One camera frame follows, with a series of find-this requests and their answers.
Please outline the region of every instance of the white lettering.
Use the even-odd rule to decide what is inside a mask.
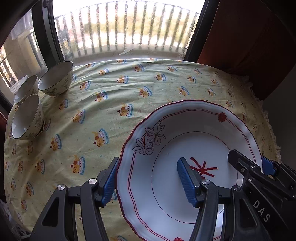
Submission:
[[[268,221],[268,218],[270,218],[270,215],[269,214],[266,215],[266,220],[265,220],[265,218],[263,219],[264,222],[267,222]]]
[[[264,211],[264,208],[258,211],[260,213],[260,216],[262,216],[263,211]]]
[[[255,208],[257,208],[257,207],[259,206],[259,204],[260,204],[260,203],[259,203],[259,201],[257,200],[257,201],[254,203],[253,206],[254,206]]]

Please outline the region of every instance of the large white bowl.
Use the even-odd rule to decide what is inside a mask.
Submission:
[[[187,200],[177,161],[185,157],[202,177],[231,188],[243,178],[228,163],[232,149],[262,168],[251,132],[224,107],[184,100],[153,111],[134,128],[121,151],[116,188],[124,218],[143,240],[189,240],[198,209]],[[219,205],[213,240],[220,239],[222,223]]]
[[[58,63],[48,70],[40,79],[38,89],[50,96],[64,93],[73,79],[73,62]]]
[[[26,79],[15,94],[13,103],[20,105],[28,96],[38,94],[38,77],[33,75]]]
[[[17,109],[12,120],[12,136],[15,139],[29,140],[37,136],[42,128],[44,114],[39,96],[26,98]]]

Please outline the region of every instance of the brown curtain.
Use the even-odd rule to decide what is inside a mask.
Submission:
[[[296,63],[296,46],[280,20],[260,0],[220,0],[198,63],[248,75],[265,99]]]

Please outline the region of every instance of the gray wall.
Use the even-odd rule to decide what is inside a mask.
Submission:
[[[280,85],[264,100],[263,110],[281,146],[281,161],[296,170],[296,65]]]

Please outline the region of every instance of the table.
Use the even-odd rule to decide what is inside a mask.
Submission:
[[[138,122],[179,100],[202,99],[228,108],[245,122],[261,153],[277,160],[268,123],[244,79],[202,64],[153,58],[74,67],[68,91],[57,97],[39,92],[46,123],[34,140],[12,137],[17,106],[9,113],[4,185],[12,216],[32,231],[59,184],[73,187],[96,177],[120,155]],[[116,192],[101,214],[110,240],[140,240],[122,217]],[[79,205],[76,223],[83,240]]]

